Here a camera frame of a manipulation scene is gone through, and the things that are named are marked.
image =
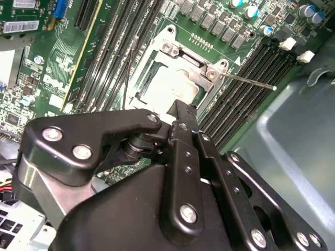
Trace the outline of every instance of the electrolytic capacitor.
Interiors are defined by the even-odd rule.
[[[244,9],[244,16],[246,18],[253,18],[256,17],[259,13],[259,10],[256,6],[248,6]]]
[[[35,103],[35,97],[33,95],[24,96],[21,100],[21,104],[24,106],[31,106]]]
[[[230,0],[229,4],[231,8],[237,8],[243,4],[243,0]]]
[[[269,37],[273,33],[273,29],[271,26],[262,25],[260,28],[260,33],[266,37]]]
[[[325,18],[325,14],[323,12],[316,12],[313,16],[307,18],[307,21],[311,24],[318,25]]]
[[[311,17],[316,12],[316,6],[314,5],[303,5],[299,8],[299,16]]]

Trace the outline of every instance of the blue connector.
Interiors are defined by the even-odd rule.
[[[57,0],[54,16],[56,18],[64,17],[66,8],[68,7],[68,0]]]

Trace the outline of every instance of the motherboard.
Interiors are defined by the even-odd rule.
[[[224,152],[331,36],[334,9],[334,0],[5,0],[0,38],[28,44],[9,57],[10,81],[0,78],[0,132],[19,141],[33,118],[160,115],[179,99]],[[146,164],[99,175],[113,183]]]

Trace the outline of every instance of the barcode sticker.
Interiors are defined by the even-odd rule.
[[[4,33],[21,32],[29,30],[37,30],[40,21],[25,21],[25,22],[6,22],[4,25]]]
[[[13,7],[21,9],[35,9],[36,0],[14,0]]]

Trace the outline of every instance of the silver screw head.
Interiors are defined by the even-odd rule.
[[[298,237],[298,240],[301,242],[301,244],[303,244],[305,247],[309,246],[308,239],[303,233],[298,232],[297,237]]]
[[[72,150],[73,155],[78,159],[89,159],[92,157],[92,151],[85,145],[77,145]]]
[[[232,154],[232,155],[231,155],[231,158],[232,158],[234,161],[236,161],[236,162],[240,161],[239,158],[238,158],[238,156],[236,156],[235,154]]]
[[[257,246],[259,246],[260,248],[266,248],[265,237],[259,230],[257,229],[251,230],[251,236]]]
[[[63,138],[63,133],[56,128],[46,128],[43,130],[42,136],[47,141],[59,141]]]
[[[180,207],[180,214],[187,223],[195,223],[197,221],[197,213],[188,205]]]
[[[184,124],[184,123],[180,123],[179,126],[180,126],[183,130],[187,131],[187,125],[186,125],[186,124]]]
[[[149,114],[148,116],[148,119],[150,119],[152,122],[157,122],[157,118],[154,114]]]
[[[316,237],[313,234],[309,234],[309,237],[314,242],[315,245],[317,245],[318,247],[322,246],[321,243],[320,243],[320,241],[319,241],[319,239],[318,239],[318,237]]]
[[[210,138],[205,134],[203,134],[203,139],[206,140],[206,141],[210,141]]]

